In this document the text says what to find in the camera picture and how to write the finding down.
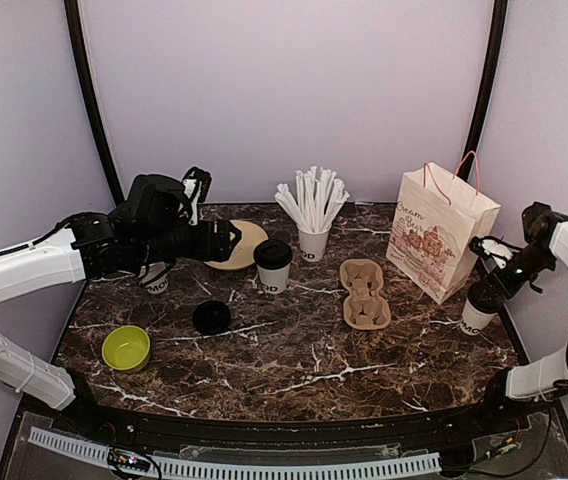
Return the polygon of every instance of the white straw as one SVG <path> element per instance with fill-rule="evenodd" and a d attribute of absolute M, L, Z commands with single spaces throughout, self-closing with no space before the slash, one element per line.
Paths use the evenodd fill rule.
<path fill-rule="evenodd" d="M 349 198 L 344 182 L 334 170 L 316 166 L 307 172 L 295 172 L 295 194 L 288 184 L 277 186 L 275 200 L 295 221 L 297 226 L 309 233 L 321 233 L 331 227 L 333 220 Z"/>

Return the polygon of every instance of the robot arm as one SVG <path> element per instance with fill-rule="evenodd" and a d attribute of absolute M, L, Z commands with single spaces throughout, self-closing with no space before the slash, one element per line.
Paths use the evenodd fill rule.
<path fill-rule="evenodd" d="M 533 281 L 542 270 L 554 270 L 557 259 L 568 267 L 568 217 L 535 203 L 522 218 L 528 243 L 523 249 L 492 237 L 471 243 L 475 253 L 483 259 L 494 258 L 497 266 L 471 286 L 465 315 L 492 316 L 527 282 L 541 293 Z M 506 376 L 498 374 L 496 381 L 503 383 L 501 395 L 514 401 L 547 400 L 568 393 L 568 343 L 530 365 L 509 370 Z"/>
<path fill-rule="evenodd" d="M 140 175 L 128 199 L 110 214 L 82 213 L 43 237 L 0 251 L 0 303 L 42 288 L 116 271 L 139 275 L 180 257 L 225 261 L 241 239 L 229 221 L 197 220 L 211 178 L 193 168 L 180 182 Z M 56 410 L 85 387 L 82 379 L 50 365 L 0 333 L 0 381 Z"/>

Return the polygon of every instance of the purple wall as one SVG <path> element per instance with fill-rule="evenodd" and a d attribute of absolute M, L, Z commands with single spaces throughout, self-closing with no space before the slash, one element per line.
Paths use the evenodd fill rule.
<path fill-rule="evenodd" d="M 68 214 L 110 208 L 63 2 L 0 2 L 0 248 L 44 233 Z M 50 358 L 78 288 L 0 305 L 0 330 Z M 18 401 L 0 384 L 0 455 Z"/>
<path fill-rule="evenodd" d="M 212 202 L 272 201 L 296 169 L 394 201 L 401 174 L 459 159 L 492 2 L 82 2 L 113 155 L 210 169 Z"/>
<path fill-rule="evenodd" d="M 520 214 L 536 200 L 568 214 L 568 2 L 509 4 L 479 154 L 482 190 L 503 205 L 495 234 L 522 244 Z M 538 283 L 544 295 L 524 289 L 510 305 L 532 359 L 568 339 L 568 270 Z"/>

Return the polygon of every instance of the yellow-green bowl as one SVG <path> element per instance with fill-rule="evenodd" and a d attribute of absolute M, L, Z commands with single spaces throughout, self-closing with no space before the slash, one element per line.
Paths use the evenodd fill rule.
<path fill-rule="evenodd" d="M 113 330 L 102 344 L 104 362 L 119 372 L 139 372 L 150 357 L 151 340 L 143 329 L 135 325 Z"/>

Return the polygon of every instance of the black cup lid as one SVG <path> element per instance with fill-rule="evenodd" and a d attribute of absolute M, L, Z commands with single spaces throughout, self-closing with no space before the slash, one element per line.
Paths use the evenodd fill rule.
<path fill-rule="evenodd" d="M 217 335 L 231 324 L 231 311 L 225 303 L 209 300 L 200 303 L 193 312 L 193 326 L 202 335 Z"/>
<path fill-rule="evenodd" d="M 264 240 L 255 247 L 253 258 L 258 266 L 266 270 L 278 270 L 291 263 L 293 250 L 281 240 Z"/>

